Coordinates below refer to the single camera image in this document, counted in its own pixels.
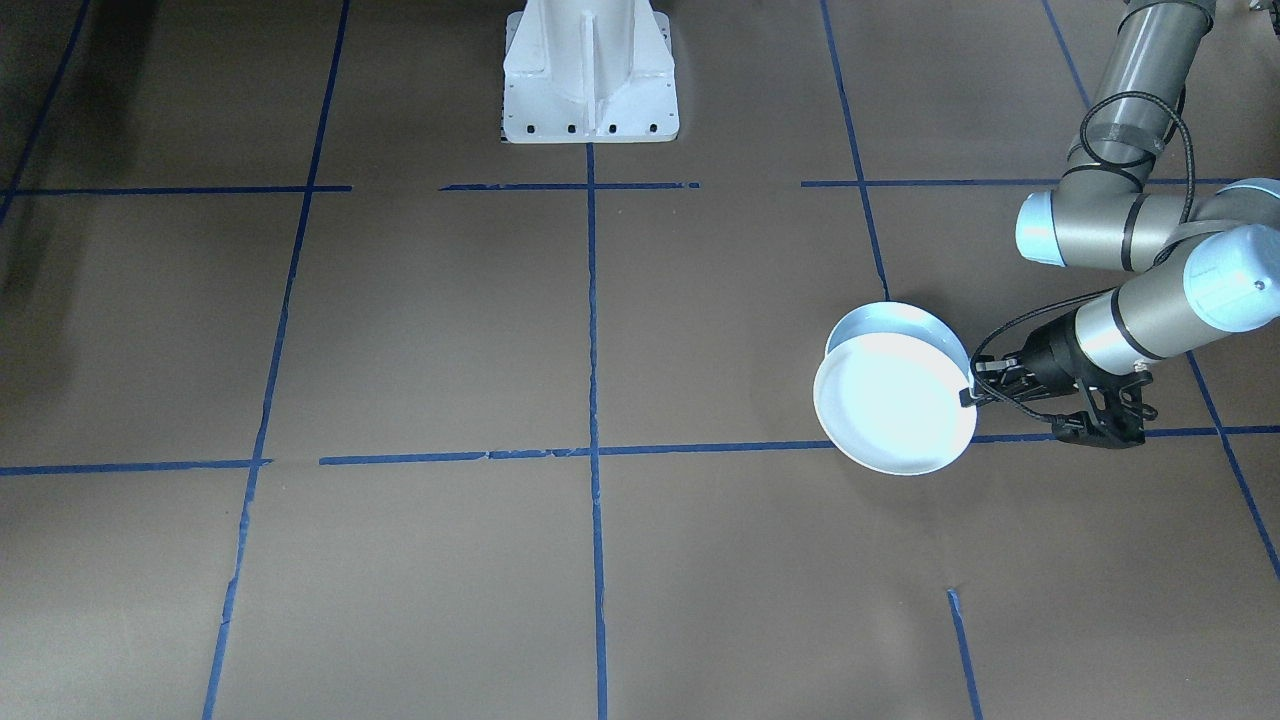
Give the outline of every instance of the grid line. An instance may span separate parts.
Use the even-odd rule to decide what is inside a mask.
[[[845,91],[845,73],[840,67],[840,53],[836,50],[836,32],[831,27],[831,10],[827,0],[818,0],[822,8],[822,24],[827,31],[827,51],[831,54],[831,69],[836,76],[836,91],[840,92],[840,108],[845,113],[845,133],[849,136],[849,151],[854,159],[854,174],[858,176],[858,192],[863,200],[863,217],[867,220],[867,234],[872,241],[872,256],[876,259],[876,274],[879,277],[884,300],[893,297],[888,292],[888,278],[884,275],[884,260],[879,251],[879,238],[876,234],[876,217],[872,214],[872,197],[867,192],[867,176],[863,173],[863,158],[858,151],[858,132],[854,129],[854,115],[849,109],[849,94]]]
[[[960,646],[960,665],[964,667],[964,684],[969,691],[969,707],[973,720],[982,720],[982,701],[978,698],[978,680],[973,674],[973,657],[969,655],[969,637],[964,632],[964,614],[960,611],[960,593],[947,588],[947,602],[951,605],[951,623],[956,628],[956,644]]]
[[[316,174],[320,168],[320,152],[324,149],[324,135],[329,120],[329,106],[333,101],[334,86],[338,82],[338,63],[342,59],[342,41],[347,32],[347,17],[351,12],[351,0],[343,0],[342,14],[338,18],[337,38],[333,45],[333,58],[329,63],[329,79],[325,85],[324,101],[320,105],[320,120],[316,124],[315,145],[311,150],[311,168],[307,173],[307,187],[315,186]],[[255,464],[250,466],[248,479],[244,484],[244,501],[241,506],[239,533],[236,542],[236,565],[232,579],[227,583],[227,596],[223,601],[221,623],[218,625],[218,641],[214,646],[214,660],[209,671],[209,687],[205,692],[204,720],[212,720],[214,706],[218,702],[218,687],[221,680],[223,660],[227,655],[227,638],[230,632],[232,616],[236,610],[236,593],[239,587],[241,570],[244,566],[244,547],[248,542],[250,507],[253,505],[253,496],[257,491],[257,477],[266,446],[266,430],[271,421],[271,402],[275,396],[275,380],[280,372],[280,355],[284,351],[284,336],[289,323],[289,300],[293,293],[293,281],[298,274],[298,260],[302,255],[302,242],[307,232],[307,219],[311,211],[314,192],[307,190],[302,195],[302,209],[298,213],[298,229],[293,238],[293,255],[289,259],[289,272],[284,282],[284,297],[280,301],[280,319],[275,331],[275,345],[271,350],[271,365],[266,375],[266,389],[262,393],[262,420],[259,424],[257,437],[253,442]]]
[[[1253,519],[1253,527],[1258,532],[1258,538],[1262,541],[1262,547],[1266,550],[1267,560],[1271,561],[1271,571],[1275,573],[1277,580],[1280,580],[1280,556],[1276,555],[1276,546],[1271,542],[1271,533],[1267,532],[1267,524],[1262,520],[1262,512],[1258,510],[1258,503],[1253,500],[1253,491],[1249,488],[1248,480],[1244,479],[1244,471],[1240,470],[1240,462],[1235,457],[1235,450],[1231,447],[1230,433],[1222,428],[1222,419],[1217,414],[1217,406],[1213,404],[1213,396],[1208,392],[1208,383],[1204,382],[1204,375],[1201,373],[1199,363],[1196,361],[1196,354],[1188,352],[1187,360],[1192,365],[1192,374],[1196,375],[1196,384],[1199,386],[1201,395],[1204,397],[1204,405],[1208,406],[1210,419],[1213,420],[1213,427],[1217,429],[1217,437],[1222,443],[1222,452],[1226,454],[1226,461],[1231,466],[1231,473],[1235,475],[1235,484],[1240,488],[1240,495],[1244,497],[1244,505],[1249,509],[1249,516]]]
[[[809,179],[800,187],[1001,187],[1055,186],[1061,178]],[[1245,178],[1196,178],[1196,184],[1231,184]],[[1147,184],[1187,184],[1187,178],[1151,178]]]
[[[58,61],[58,69],[54,72],[54,78],[49,83],[49,90],[45,92],[45,101],[40,105],[40,111],[36,114],[36,122],[31,127],[31,133],[27,136],[27,142],[22,147],[22,155],[18,156],[18,164],[13,169],[13,176],[9,178],[9,187],[5,188],[4,201],[0,202],[0,225],[4,224],[6,217],[9,217],[9,208],[13,205],[13,199],[18,191],[18,186],[22,184],[22,176],[27,172],[27,163],[31,161],[31,155],[36,150],[36,142],[40,141],[40,132],[45,127],[45,120],[49,119],[49,110],[54,106],[54,97],[58,95],[58,88],[63,85],[63,78],[67,76],[67,67],[70,65],[72,55],[76,53],[76,44],[79,41],[81,32],[84,29],[84,18],[88,15],[90,0],[82,0],[79,12],[76,14],[76,24],[72,26],[72,35],[67,40],[67,47],[63,49],[63,56]]]
[[[599,343],[598,306],[595,295],[595,145],[586,143],[586,268],[588,268],[588,338],[591,357],[591,380],[588,392],[588,425],[591,462],[591,556],[595,574],[595,701],[596,717],[609,716],[609,669],[605,656],[604,625],[604,529],[600,512],[600,424],[599,424]]]
[[[68,197],[77,195],[131,196],[131,195],[275,195],[351,192],[349,184],[247,184],[210,187],[72,187],[17,190],[14,197]]]
[[[175,470],[242,470],[266,465],[270,460],[170,460],[160,462],[100,462],[87,465],[10,465],[0,468],[0,478],[31,475],[87,475],[106,473],[172,473]]]

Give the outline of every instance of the black cable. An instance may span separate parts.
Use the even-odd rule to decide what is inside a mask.
[[[1001,402],[1009,402],[1014,407],[1018,407],[1019,410],[1023,411],[1024,415],[1027,415],[1028,418],[1030,418],[1033,420],[1039,420],[1041,423],[1048,423],[1048,424],[1053,424],[1053,423],[1056,423],[1059,420],[1065,420],[1068,418],[1066,415],[1050,415],[1050,414],[1044,414],[1044,413],[1038,413],[1038,411],[1032,410],[1030,407],[1028,407],[1020,400],[1010,397],[1010,396],[1005,395],[1004,392],[996,389],[995,386],[992,386],[991,383],[988,383],[986,380],[986,378],[983,378],[978,373],[978,356],[982,355],[982,351],[986,350],[988,345],[991,345],[991,341],[996,340],[997,337],[1000,337],[1001,334],[1004,334],[1006,331],[1009,331],[1010,328],[1012,328],[1014,325],[1019,325],[1021,323],[1025,323],[1027,320],[1030,320],[1032,318],[1038,318],[1039,315],[1043,315],[1044,313],[1052,313],[1053,310],[1061,310],[1062,307],[1069,307],[1071,305],[1078,305],[1080,302],[1088,302],[1089,300],[1093,300],[1094,297],[1102,297],[1103,295],[1111,292],[1112,290],[1115,290],[1115,288],[1112,287],[1112,288],[1107,288],[1107,290],[1100,290],[1100,291],[1096,291],[1096,292],[1089,292],[1089,293],[1085,293],[1085,295],[1079,295],[1076,297],[1070,297],[1068,300],[1059,300],[1057,302],[1051,302],[1051,304],[1048,304],[1048,305],[1046,305],[1043,307],[1037,307],[1037,309],[1034,309],[1034,310],[1032,310],[1029,313],[1023,313],[1021,315],[1014,318],[1012,320],[1009,320],[1004,325],[1000,325],[998,328],[996,328],[995,331],[992,331],[992,333],[988,334],[986,340],[983,340],[982,342],[978,343],[977,350],[973,351],[973,356],[969,359],[969,372],[973,375],[974,383],[977,383],[979,387],[982,387],[983,391],[986,391],[988,395],[991,395],[996,400],[998,400]]]
[[[1178,117],[1183,117],[1183,110],[1187,109],[1187,86],[1183,86],[1183,91],[1178,94],[1178,108],[1174,111]],[[1165,133],[1165,138],[1160,141],[1161,145],[1169,146],[1169,141],[1174,138],[1174,133],[1178,132],[1178,126],[1169,123],[1169,132]]]
[[[1187,220],[1190,219],[1192,209],[1196,205],[1196,154],[1192,147],[1192,131],[1187,128],[1187,123],[1183,122],[1181,114],[1178,110],[1170,108],[1169,102],[1165,102],[1164,99],[1161,99],[1158,95],[1152,95],[1151,92],[1143,92],[1140,90],[1126,90],[1124,92],[1116,92],[1115,95],[1103,99],[1093,108],[1089,108],[1089,111],[1084,114],[1084,119],[1080,122],[1080,147],[1084,149],[1084,152],[1089,158],[1092,158],[1094,163],[1098,163],[1100,165],[1107,168],[1115,168],[1115,169],[1133,168],[1143,163],[1155,160],[1155,158],[1149,152],[1147,152],[1147,156],[1143,158],[1142,160],[1135,160],[1133,163],[1123,163],[1123,164],[1111,163],[1103,159],[1101,155],[1098,155],[1093,150],[1093,146],[1089,145],[1088,129],[1089,129],[1089,122],[1093,119],[1093,117],[1097,115],[1098,111],[1106,108],[1107,105],[1124,100],[1125,97],[1146,100],[1156,105],[1161,110],[1164,110],[1165,114],[1169,115],[1169,119],[1174,123],[1174,127],[1178,129],[1178,133],[1183,137],[1183,151],[1187,156],[1187,199],[1183,202],[1183,213],[1179,217],[1178,222],[1185,223]]]

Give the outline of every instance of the floor tile grid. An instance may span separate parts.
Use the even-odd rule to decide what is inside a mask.
[[[1075,79],[1076,79],[1076,87],[1080,88],[1080,91],[1082,91],[1082,99],[1084,100],[1085,106],[1088,106],[1088,99],[1087,99],[1085,95],[1083,95],[1083,86],[1079,82],[1078,74],[1074,72],[1074,63],[1071,63],[1071,60],[1070,60],[1069,50],[1068,50],[1068,47],[1065,45],[1065,41],[1061,37],[1061,32],[1057,29],[1056,20],[1053,20],[1053,18],[1052,18],[1052,10],[1050,9],[1050,6],[1048,6],[1048,4],[1046,1],[1042,0],[1042,3],[1044,5],[1046,12],[1048,13],[1050,22],[1051,22],[1051,24],[1055,28],[1055,35],[1057,36],[1059,42],[1062,46],[1064,55],[1068,59],[1068,64],[1073,69],[1073,76],[1075,76]],[[283,347],[284,327],[285,327],[285,323],[287,323],[288,295],[289,295],[289,290],[292,288],[292,281],[293,281],[293,277],[294,277],[294,273],[296,273],[296,269],[297,269],[297,256],[298,256],[298,250],[301,250],[301,242],[302,242],[303,233],[305,233],[306,215],[307,215],[307,209],[310,208],[310,200],[311,200],[311,196],[314,193],[316,193],[316,192],[347,192],[347,191],[351,190],[349,186],[316,186],[315,184],[315,169],[316,169],[317,160],[319,160],[320,149],[323,146],[323,132],[324,132],[325,114],[328,111],[329,101],[330,101],[332,94],[333,94],[333,83],[334,83],[334,78],[335,78],[335,73],[337,73],[338,58],[339,58],[340,44],[342,44],[342,35],[343,35],[343,28],[344,28],[344,24],[346,24],[346,15],[347,15],[348,5],[349,5],[349,1],[343,4],[343,22],[339,26],[338,41],[335,44],[335,50],[334,50],[334,61],[333,61],[333,65],[332,65],[332,69],[330,69],[329,86],[326,88],[324,110],[321,113],[320,128],[317,131],[317,137],[316,137],[316,147],[315,147],[315,152],[314,152],[314,156],[312,156],[311,173],[310,173],[310,177],[308,177],[308,181],[307,181],[306,186],[262,186],[262,187],[238,187],[238,188],[229,188],[229,187],[204,187],[204,188],[191,187],[191,188],[19,190],[18,184],[20,182],[20,170],[22,170],[22,164],[19,164],[18,172],[15,172],[15,176],[14,176],[12,183],[10,183],[10,187],[5,192],[5,199],[4,199],[4,202],[5,202],[4,208],[5,209],[8,208],[9,202],[12,201],[12,199],[14,196],[19,196],[19,195],[61,196],[61,195],[84,195],[84,193],[92,193],[92,195],[106,195],[106,196],[111,196],[111,195],[125,196],[125,195],[184,195],[184,193],[205,193],[205,192],[207,192],[207,193],[247,193],[247,192],[248,193],[256,193],[256,192],[296,192],[296,193],[303,193],[303,196],[305,196],[303,210],[302,210],[302,215],[300,218],[300,228],[298,228],[298,234],[297,234],[297,238],[296,238],[294,256],[293,256],[293,263],[291,264],[289,279],[288,279],[288,284],[287,284],[287,288],[285,288],[285,299],[284,299],[284,304],[283,304],[283,307],[282,307],[280,328],[279,328],[279,333],[278,333],[278,338],[276,338],[275,351],[273,354],[273,364],[271,364],[271,372],[270,372],[270,377],[269,377],[268,391],[266,391],[266,396],[265,396],[265,400],[264,400],[262,425],[260,428],[259,441],[257,441],[256,447],[255,447],[253,457],[248,459],[248,460],[215,460],[215,461],[192,461],[192,462],[140,462],[140,464],[113,464],[113,465],[64,465],[64,466],[38,466],[38,468],[4,468],[4,469],[0,469],[0,474],[17,475],[17,474],[61,474],[61,473],[83,473],[83,471],[137,471],[137,470],[163,471],[163,470],[175,470],[175,469],[187,469],[187,468],[209,468],[209,466],[214,466],[214,468],[248,468],[250,469],[250,484],[248,484],[247,492],[246,492],[244,515],[243,515],[243,521],[242,521],[242,528],[241,528],[241,533],[242,533],[242,536],[241,536],[241,547],[238,550],[238,559],[237,559],[237,575],[238,575],[238,568],[239,568],[242,553],[243,553],[243,538],[244,538],[244,533],[247,532],[247,519],[248,519],[247,510],[248,510],[250,502],[252,501],[252,489],[253,489],[252,486],[253,486],[253,480],[256,479],[257,469],[262,464],[269,462],[268,459],[261,457],[261,454],[262,454],[262,439],[265,437],[265,430],[266,430],[268,421],[269,421],[270,397],[271,397],[271,391],[274,388],[275,374],[278,372],[279,354],[280,354],[280,350]],[[824,187],[824,186],[838,184],[838,186],[856,186],[856,187],[860,188],[861,195],[863,195],[863,200],[864,200],[864,213],[865,213],[865,217],[867,217],[868,228],[870,231],[872,242],[873,242],[873,250],[874,250],[876,259],[877,259],[877,270],[878,270],[878,274],[881,277],[882,284],[884,287],[886,299],[888,299],[890,297],[888,282],[887,282],[887,278],[884,277],[883,265],[882,265],[881,259],[879,259],[878,247],[876,247],[877,237],[874,234],[874,218],[873,218],[873,214],[872,214],[870,202],[868,201],[868,197],[867,197],[867,187],[876,187],[876,186],[908,186],[908,187],[910,187],[910,186],[938,186],[938,184],[1053,184],[1056,181],[1052,179],[1052,178],[1046,178],[1046,179],[991,179],[991,181],[983,181],[983,179],[956,179],[956,181],[874,181],[874,179],[865,178],[864,174],[861,173],[861,164],[860,164],[860,159],[859,159],[859,155],[858,155],[858,147],[856,147],[856,137],[854,135],[852,115],[851,115],[851,111],[849,109],[849,101],[847,101],[847,96],[845,94],[842,76],[841,76],[840,67],[838,67],[838,55],[837,55],[836,49],[835,49],[833,31],[831,28],[829,14],[828,14],[828,10],[827,10],[827,1],[826,0],[820,0],[820,5],[822,5],[822,10],[823,10],[826,24],[827,24],[826,29],[827,29],[827,37],[828,37],[829,50],[832,53],[833,70],[836,73],[837,88],[838,88],[838,92],[840,92],[841,100],[842,100],[842,109],[845,111],[846,128],[847,128],[849,135],[850,135],[850,150],[851,150],[852,156],[854,156],[854,165],[855,165],[855,173],[858,174],[858,179],[856,181],[805,181],[801,184],[805,186],[805,187]],[[70,53],[72,53],[72,50],[74,47],[76,37],[79,33],[81,24],[82,24],[82,20],[83,20],[83,17],[84,17],[84,10],[87,10],[87,8],[88,8],[88,1],[86,0],[86,3],[82,6],[82,12],[81,12],[79,19],[77,22],[77,26],[76,26],[76,28],[73,31],[72,38],[70,38],[70,41],[68,44],[67,54],[64,55],[64,61],[63,61],[63,64],[59,68],[59,74],[55,77],[54,82],[51,83],[50,92],[49,92],[49,96],[46,99],[46,109],[47,109],[47,105],[51,101],[54,94],[56,92],[58,83],[61,79],[61,73],[65,69],[67,58],[70,56]],[[23,163],[26,161],[27,155],[29,154],[29,147],[35,143],[35,140],[38,136],[38,131],[40,131],[40,123],[37,122],[36,127],[32,131],[32,136],[31,136],[31,138],[28,141],[28,146],[27,146],[28,152],[24,152],[24,155],[23,155]],[[1201,182],[1204,182],[1204,183],[1222,183],[1222,182],[1230,182],[1231,179],[1233,178],[1212,178],[1212,179],[1203,179]],[[1178,181],[1164,181],[1164,182],[1176,183]],[[773,443],[716,443],[716,445],[694,445],[694,443],[690,443],[690,445],[672,445],[672,446],[612,446],[612,447],[600,447],[600,445],[599,445],[599,434],[598,434],[598,428],[596,428],[596,418],[595,418],[595,396],[596,396],[596,389],[598,389],[596,388],[596,382],[595,382],[595,379],[596,379],[595,378],[595,356],[596,356],[596,345],[595,345],[595,320],[596,320],[596,313],[595,313],[595,310],[596,309],[595,309],[595,302],[594,302],[594,299],[595,299],[595,266],[594,266],[594,243],[595,243],[594,199],[595,199],[595,192],[596,192],[596,190],[668,190],[668,188],[673,190],[673,188],[682,188],[682,187],[696,188],[696,187],[699,187],[699,184],[691,182],[691,183],[687,183],[687,186],[685,183],[600,183],[599,186],[596,186],[596,183],[594,182],[594,151],[589,146],[588,147],[588,182],[584,183],[584,184],[563,184],[562,186],[562,184],[548,183],[548,184],[524,184],[524,186],[521,186],[521,184],[511,184],[511,186],[448,186],[448,187],[442,188],[442,191],[532,191],[532,190],[575,190],[575,191],[586,191],[586,193],[588,193],[588,214],[589,214],[589,222],[588,222],[588,224],[589,224],[589,268],[590,268],[590,273],[591,273],[591,278],[590,278],[590,288],[591,290],[590,290],[590,299],[589,299],[590,304],[591,304],[591,328],[590,328],[591,329],[591,393],[590,393],[591,439],[590,439],[590,446],[589,447],[585,447],[585,448],[553,448],[553,450],[512,450],[512,451],[493,451],[493,452],[481,452],[481,454],[456,452],[456,454],[422,454],[422,455],[406,455],[406,456],[344,456],[344,457],[323,457],[323,459],[320,459],[320,464],[338,465],[338,464],[364,464],[364,462],[456,461],[456,460],[476,460],[476,459],[508,460],[508,459],[530,459],[530,457],[566,457],[566,456],[581,456],[581,455],[590,456],[590,459],[591,459],[591,466],[593,466],[593,473],[591,473],[593,474],[593,478],[591,478],[591,480],[593,480],[591,482],[591,492],[593,492],[593,501],[594,501],[593,502],[593,505],[594,505],[594,510],[593,510],[593,515],[594,515],[593,516],[593,529],[594,529],[595,543],[596,543],[596,556],[595,556],[596,557],[596,598],[598,598],[598,603],[596,603],[596,621],[598,621],[598,660],[600,662],[600,665],[599,665],[599,669],[600,669],[599,687],[600,687],[600,692],[602,692],[602,696],[600,696],[600,698],[602,698],[602,702],[600,702],[600,716],[602,717],[605,716],[607,708],[605,708],[605,705],[604,705],[604,694],[603,694],[603,689],[605,687],[605,678],[604,678],[604,674],[603,674],[603,669],[604,669],[603,667],[603,657],[604,657],[604,626],[603,626],[603,614],[602,614],[603,606],[600,603],[600,600],[603,597],[602,596],[602,593],[603,593],[603,568],[600,568],[602,555],[600,555],[600,550],[599,550],[599,547],[600,547],[599,546],[599,543],[600,543],[599,469],[598,469],[599,468],[598,466],[599,457],[602,455],[637,455],[637,454],[666,454],[666,452],[737,452],[737,451],[769,451],[769,450],[829,448],[829,447],[832,447],[831,443],[826,442],[826,441],[797,441],[797,442],[773,442]],[[4,217],[3,213],[0,213],[0,222],[3,222],[3,217]],[[1219,416],[1216,414],[1216,410],[1212,406],[1212,398],[1210,397],[1208,389],[1207,389],[1207,387],[1203,383],[1203,378],[1199,374],[1198,366],[1194,365],[1194,357],[1192,356],[1190,360],[1193,363],[1193,368],[1196,369],[1197,379],[1201,383],[1201,389],[1202,389],[1202,393],[1204,395],[1206,402],[1207,402],[1207,405],[1210,407],[1210,411],[1211,411],[1211,415],[1213,418],[1215,425],[1212,428],[1185,428],[1185,429],[1174,429],[1174,430],[1165,430],[1165,432],[1153,432],[1152,437],[1179,437],[1179,436],[1193,436],[1193,434],[1217,434],[1220,437],[1220,439],[1222,442],[1222,446],[1224,446],[1224,450],[1228,454],[1229,459],[1231,460],[1233,470],[1235,471],[1236,478],[1240,482],[1242,492],[1245,493],[1245,498],[1249,502],[1251,510],[1253,511],[1254,520],[1258,524],[1260,533],[1262,533],[1263,539],[1267,543],[1268,552],[1270,552],[1270,555],[1272,557],[1272,564],[1275,565],[1276,564],[1275,551],[1270,546],[1270,541],[1266,537],[1266,529],[1262,525],[1261,518],[1258,516],[1257,510],[1256,510],[1256,507],[1252,503],[1252,497],[1249,496],[1248,486],[1244,482],[1243,474],[1240,473],[1238,464],[1234,461],[1234,454],[1233,454],[1231,447],[1230,447],[1229,436],[1231,436],[1231,434],[1254,434],[1254,433],[1277,433],[1277,432],[1280,432],[1280,427],[1276,427],[1276,425],[1242,427],[1242,428],[1222,427],[1222,424],[1221,424],[1221,421],[1220,421],[1220,419],[1219,419]],[[1046,436],[1046,434],[1016,434],[1016,436],[986,436],[986,437],[975,438],[975,442],[1039,442],[1039,441],[1048,441],[1048,439],[1051,439],[1051,438],[1048,436]],[[227,626],[229,624],[229,619],[230,619],[229,611],[230,611],[230,607],[232,607],[233,601],[234,601],[234,583],[236,583],[236,579],[233,578],[232,584],[229,585],[229,589],[228,589],[228,609],[227,609],[227,614],[224,615],[223,628],[221,628],[220,634],[219,634],[219,653],[218,653],[218,657],[215,659],[215,667],[214,667],[214,670],[211,673],[211,679],[210,679],[210,697],[209,697],[209,705],[206,707],[206,716],[211,715],[212,701],[215,700],[215,696],[216,696],[216,675],[218,675],[218,669],[219,669],[218,664],[220,662],[221,652],[225,648],[225,629],[227,629]],[[966,644],[965,644],[965,641],[963,638],[963,624],[961,624],[960,615],[959,615],[959,602],[957,602],[957,598],[954,594],[951,597],[952,597],[952,611],[954,611],[955,618],[956,618],[957,635],[959,635],[960,644],[961,644],[961,652],[965,656],[965,670],[966,670],[966,675],[970,679],[970,688],[972,688],[972,691],[974,693],[974,698],[973,698],[974,703],[975,703],[974,705],[974,710],[975,710],[975,714],[979,714],[980,708],[977,705],[977,694],[975,694],[977,689],[975,689],[975,685],[973,685],[973,683],[972,683],[972,667],[969,666],[969,662],[968,662],[968,653],[965,652]]]
[[[244,486],[244,502],[241,507],[239,537],[236,543],[236,569],[230,582],[227,584],[227,597],[223,603],[221,623],[218,628],[218,641],[214,647],[214,659],[209,673],[209,688],[205,694],[204,720],[211,720],[214,707],[218,702],[218,687],[221,680],[223,660],[227,653],[227,637],[230,632],[232,616],[236,610],[236,591],[239,585],[241,570],[244,565],[244,546],[248,541],[250,507],[253,503],[253,495],[257,489],[259,470],[262,468],[262,451],[266,446],[266,432],[271,421],[271,401],[275,395],[275,382],[280,370],[280,354],[284,350],[284,336],[289,323],[289,297],[293,293],[293,281],[298,273],[298,260],[302,254],[302,242],[307,232],[307,217],[311,211],[311,200],[315,192],[311,190],[316,183],[316,173],[320,169],[320,154],[324,150],[324,133],[329,120],[329,106],[333,101],[334,86],[338,81],[338,63],[342,59],[342,41],[347,32],[347,17],[351,12],[351,0],[343,0],[342,12],[338,19],[338,32],[333,45],[333,59],[329,63],[329,78],[325,85],[324,101],[320,105],[320,119],[316,123],[315,146],[311,151],[311,168],[307,172],[306,191],[302,195],[302,209],[298,213],[298,231],[293,240],[293,256],[289,260],[289,273],[284,283],[284,297],[280,301],[280,319],[275,332],[275,347],[271,351],[271,365],[268,370],[266,389],[262,395],[262,420],[259,425],[257,437],[253,442],[253,456],[248,469],[248,479]]]
[[[54,97],[58,95],[58,88],[63,85],[63,78],[67,76],[67,67],[72,61],[72,55],[76,53],[76,44],[79,41],[81,31],[84,29],[84,18],[88,15],[90,0],[83,0],[79,6],[79,12],[76,14],[76,22],[72,24],[70,37],[67,40],[67,47],[63,50],[63,56],[58,61],[58,69],[54,70],[54,77],[49,83],[49,90],[45,92],[45,100],[40,105],[40,111],[36,114],[36,120],[31,126],[31,133],[27,135],[27,142],[22,147],[22,155],[18,156],[18,164],[13,169],[13,177],[9,178],[9,184],[5,187],[4,199],[0,200],[0,224],[9,215],[9,208],[13,205],[13,199],[18,193],[18,186],[22,183],[22,174],[27,169],[27,163],[31,161],[31,154],[36,150],[36,141],[40,140],[40,131],[45,126],[45,119],[49,117],[49,110],[54,105]]]

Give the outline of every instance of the brown floor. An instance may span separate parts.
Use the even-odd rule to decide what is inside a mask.
[[[1123,279],[1012,245],[1120,4],[654,4],[681,136],[593,149],[498,141],[520,0],[0,10],[0,716],[1275,715],[1276,325],[1123,452],[813,414],[886,292],[972,348]],[[1280,173],[1245,6],[1203,195]]]

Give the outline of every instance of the white plate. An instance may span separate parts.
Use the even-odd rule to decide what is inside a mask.
[[[968,375],[943,351],[899,333],[840,343],[818,368],[813,405],[841,452],[892,475],[948,465],[969,446],[978,409],[960,406]]]

